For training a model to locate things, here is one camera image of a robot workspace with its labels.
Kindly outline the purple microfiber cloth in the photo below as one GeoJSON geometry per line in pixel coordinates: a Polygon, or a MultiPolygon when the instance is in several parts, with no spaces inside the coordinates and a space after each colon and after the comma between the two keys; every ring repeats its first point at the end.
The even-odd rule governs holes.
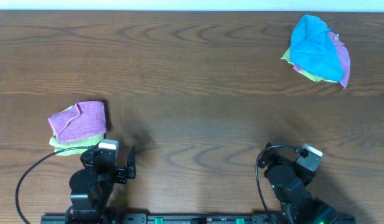
{"type": "Polygon", "coordinates": [[[90,138],[107,132],[105,105],[101,101],[75,103],[70,109],[52,115],[48,122],[57,141],[61,143],[90,138]]]}

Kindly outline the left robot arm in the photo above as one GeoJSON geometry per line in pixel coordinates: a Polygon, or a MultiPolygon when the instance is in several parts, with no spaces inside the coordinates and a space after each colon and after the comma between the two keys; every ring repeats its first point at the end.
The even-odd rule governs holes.
{"type": "Polygon", "coordinates": [[[92,146],[83,152],[84,166],[69,181],[72,206],[65,213],[65,223],[109,223],[106,206],[115,184],[136,178],[136,148],[132,147],[123,167],[116,165],[116,149],[92,146]]]}

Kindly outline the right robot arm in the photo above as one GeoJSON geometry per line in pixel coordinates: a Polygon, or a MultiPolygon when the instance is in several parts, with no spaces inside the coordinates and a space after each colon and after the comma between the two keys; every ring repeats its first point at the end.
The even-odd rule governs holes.
{"type": "Polygon", "coordinates": [[[316,176],[316,169],[323,153],[305,144],[302,147],[267,143],[259,153],[255,164],[258,193],[266,218],[263,223],[295,224],[355,224],[353,216],[338,212],[307,189],[316,176]],[[281,204],[279,215],[271,214],[260,187],[259,169],[281,204]]]}

